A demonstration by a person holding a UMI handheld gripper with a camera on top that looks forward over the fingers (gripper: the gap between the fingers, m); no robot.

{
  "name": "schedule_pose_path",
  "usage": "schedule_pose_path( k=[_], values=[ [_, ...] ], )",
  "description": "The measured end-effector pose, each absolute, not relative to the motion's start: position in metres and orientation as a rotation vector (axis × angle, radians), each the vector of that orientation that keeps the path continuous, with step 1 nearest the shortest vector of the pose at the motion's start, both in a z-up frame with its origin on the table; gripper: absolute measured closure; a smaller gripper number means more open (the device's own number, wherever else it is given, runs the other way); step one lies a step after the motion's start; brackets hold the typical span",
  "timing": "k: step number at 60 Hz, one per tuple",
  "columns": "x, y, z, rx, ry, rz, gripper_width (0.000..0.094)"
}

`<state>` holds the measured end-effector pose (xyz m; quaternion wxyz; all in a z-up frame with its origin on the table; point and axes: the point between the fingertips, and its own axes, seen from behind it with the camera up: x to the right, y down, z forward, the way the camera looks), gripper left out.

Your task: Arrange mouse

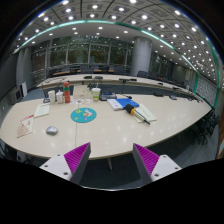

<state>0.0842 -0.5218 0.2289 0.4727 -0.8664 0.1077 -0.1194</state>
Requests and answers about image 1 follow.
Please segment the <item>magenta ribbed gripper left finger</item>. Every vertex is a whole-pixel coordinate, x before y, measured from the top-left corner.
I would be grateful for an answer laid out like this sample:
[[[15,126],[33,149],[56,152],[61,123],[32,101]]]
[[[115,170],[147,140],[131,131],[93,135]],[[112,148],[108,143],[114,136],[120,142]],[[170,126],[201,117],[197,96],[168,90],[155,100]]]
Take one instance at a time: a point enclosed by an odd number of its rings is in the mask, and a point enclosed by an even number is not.
[[[86,143],[66,154],[53,156],[41,166],[41,169],[72,183],[79,184],[90,153],[90,144]]]

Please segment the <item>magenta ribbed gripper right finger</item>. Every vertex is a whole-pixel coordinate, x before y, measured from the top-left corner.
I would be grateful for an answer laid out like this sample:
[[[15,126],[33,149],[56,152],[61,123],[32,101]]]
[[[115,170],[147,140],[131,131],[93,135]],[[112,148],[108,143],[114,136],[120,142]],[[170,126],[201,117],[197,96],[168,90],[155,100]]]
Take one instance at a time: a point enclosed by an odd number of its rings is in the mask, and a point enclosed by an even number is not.
[[[158,155],[136,143],[133,144],[132,154],[144,185],[181,170],[168,155]]]

